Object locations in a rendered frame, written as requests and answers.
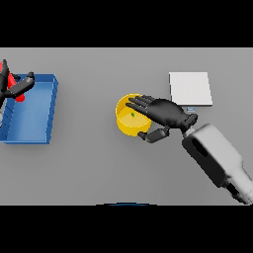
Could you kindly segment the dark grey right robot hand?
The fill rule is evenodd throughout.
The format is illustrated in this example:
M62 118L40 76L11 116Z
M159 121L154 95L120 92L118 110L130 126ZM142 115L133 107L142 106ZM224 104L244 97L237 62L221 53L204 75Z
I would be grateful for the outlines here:
M137 134L148 143L154 143L167 137L173 128L185 133L198 120L197 114L187 114L176 103L166 99L154 99L151 96L141 95L129 98L126 106L162 126L150 133L140 131Z

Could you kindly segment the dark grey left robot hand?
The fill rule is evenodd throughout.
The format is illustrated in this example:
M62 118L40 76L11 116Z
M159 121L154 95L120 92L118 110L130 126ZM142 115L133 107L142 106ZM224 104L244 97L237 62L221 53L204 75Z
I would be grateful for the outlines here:
M6 59L3 59L1 62L2 71L0 72L0 109L7 98L16 99L35 86L35 74L33 72L29 72L25 79L21 79L19 75L12 73L17 84L11 88L8 88L8 73L10 70Z

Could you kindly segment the red beaker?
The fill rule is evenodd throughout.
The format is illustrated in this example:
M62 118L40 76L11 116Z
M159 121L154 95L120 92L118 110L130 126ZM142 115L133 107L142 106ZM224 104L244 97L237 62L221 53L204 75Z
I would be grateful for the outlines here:
M2 71L2 62L0 61L0 72ZM13 74L11 72L8 73L8 88L11 88L17 84ZM23 103L25 101L26 97L24 94L20 95L16 98L16 101L18 103Z

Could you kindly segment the pale square scale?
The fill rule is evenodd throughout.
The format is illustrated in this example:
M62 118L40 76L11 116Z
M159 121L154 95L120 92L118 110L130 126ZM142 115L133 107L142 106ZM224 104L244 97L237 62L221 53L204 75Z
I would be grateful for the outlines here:
M206 72L170 72L172 101L181 106L211 106L211 86Z

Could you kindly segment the yellow bowl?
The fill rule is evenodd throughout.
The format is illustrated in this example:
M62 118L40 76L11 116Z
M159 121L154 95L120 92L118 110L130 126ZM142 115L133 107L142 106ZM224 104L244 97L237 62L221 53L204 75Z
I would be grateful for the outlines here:
M126 106L128 99L135 96L137 93L124 95L119 99L115 108L117 126L122 133L129 136L137 136L140 131L148 132L151 126L151 120L148 117Z

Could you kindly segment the blue tray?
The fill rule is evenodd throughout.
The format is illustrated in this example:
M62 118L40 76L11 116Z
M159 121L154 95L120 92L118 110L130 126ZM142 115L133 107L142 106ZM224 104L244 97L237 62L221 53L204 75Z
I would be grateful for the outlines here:
M0 142L6 144L49 144L57 97L54 74L36 74L35 86L25 101L8 98L2 114Z

